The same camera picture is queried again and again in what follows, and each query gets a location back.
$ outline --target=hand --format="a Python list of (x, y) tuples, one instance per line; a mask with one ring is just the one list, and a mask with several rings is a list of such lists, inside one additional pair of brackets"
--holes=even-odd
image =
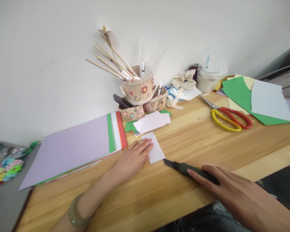
[(124, 151), (115, 166), (111, 168), (118, 184), (131, 179), (141, 170), (145, 162), (149, 160), (148, 154), (153, 146), (151, 139), (143, 139), (141, 142), (136, 140)]
[(252, 231), (290, 231), (290, 211), (256, 183), (220, 167), (203, 165), (220, 186), (188, 169), (189, 175), (214, 194), (235, 220)]

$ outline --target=red scissors handle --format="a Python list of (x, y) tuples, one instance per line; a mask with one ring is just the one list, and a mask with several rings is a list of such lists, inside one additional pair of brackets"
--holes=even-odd
[[(229, 118), (230, 118), (233, 122), (235, 122), (235, 123), (237, 123), (238, 125), (240, 125), (241, 128), (243, 128), (243, 129), (249, 129), (249, 128), (252, 127), (252, 121), (251, 121), (251, 120), (250, 120), (246, 115), (244, 115), (244, 114), (242, 114), (242, 113), (240, 113), (240, 112), (238, 112), (238, 111), (236, 111), (236, 110), (233, 110), (233, 109), (230, 109), (230, 108), (226, 108), (226, 107), (219, 107), (218, 110), (224, 112), (227, 116), (229, 116)], [(240, 123), (239, 121), (237, 121), (236, 118), (235, 118), (231, 113), (229, 113), (228, 111), (230, 111), (230, 112), (232, 112), (232, 113), (235, 113), (236, 115), (240, 116), (242, 119), (245, 120), (245, 122), (246, 122), (247, 125), (244, 126), (243, 124), (241, 124), (241, 123)]]

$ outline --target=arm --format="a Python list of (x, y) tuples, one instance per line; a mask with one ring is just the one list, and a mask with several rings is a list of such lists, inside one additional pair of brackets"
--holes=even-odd
[(188, 169), (189, 175), (215, 195), (239, 223), (251, 231), (290, 231), (290, 211), (256, 183), (225, 171), (203, 165), (220, 182), (220, 186)]
[[(138, 143), (135, 141), (124, 151), (118, 162), (91, 186), (76, 202), (74, 212), (82, 219), (90, 218), (98, 210), (104, 198), (119, 184), (128, 181), (137, 174), (145, 162), (149, 160), (149, 154), (153, 148), (151, 139), (144, 139)], [(87, 226), (77, 228), (74, 227), (68, 218), (66, 212), (57, 223), (51, 228), (51, 232), (66, 231), (80, 232), (84, 231)]]

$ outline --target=yellow scissors handle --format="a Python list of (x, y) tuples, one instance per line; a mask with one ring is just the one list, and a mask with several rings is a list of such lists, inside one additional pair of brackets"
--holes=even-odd
[[(237, 123), (233, 122), (232, 120), (226, 118), (225, 116), (223, 116), (222, 114), (220, 114), (220, 113), (218, 112), (218, 110), (216, 110), (216, 109), (212, 109), (212, 110), (211, 110), (211, 115), (212, 115), (213, 120), (214, 120), (214, 121), (215, 121), (219, 126), (221, 126), (222, 128), (224, 128), (224, 129), (226, 129), (226, 130), (228, 130), (228, 131), (239, 132), (239, 131), (242, 130), (242, 128), (240, 127), (240, 125), (238, 125)], [(220, 117), (221, 119), (223, 119), (224, 121), (226, 121), (226, 122), (230, 123), (231, 125), (233, 125), (236, 129), (233, 129), (233, 128), (230, 128), (230, 127), (227, 127), (227, 126), (223, 125), (221, 122), (219, 122), (219, 121), (217, 120), (216, 115), (217, 115), (218, 117)]]

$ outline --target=yellow paper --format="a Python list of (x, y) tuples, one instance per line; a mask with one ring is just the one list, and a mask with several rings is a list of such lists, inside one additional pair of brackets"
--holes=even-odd
[[(251, 77), (246, 77), (243, 75), (239, 75), (239, 74), (235, 74), (234, 77), (228, 77), (227, 79), (230, 80), (230, 79), (237, 78), (240, 76), (244, 77), (245, 84), (247, 85), (249, 90), (252, 90), (252, 87), (253, 87), (254, 83), (256, 82), (256, 79), (253, 79)], [(246, 110), (244, 110), (242, 107), (240, 107), (238, 104), (236, 104), (234, 101), (232, 101), (230, 98), (229, 98), (229, 108), (233, 109), (233, 110), (237, 110), (237, 111), (242, 111), (244, 114), (250, 114)]]

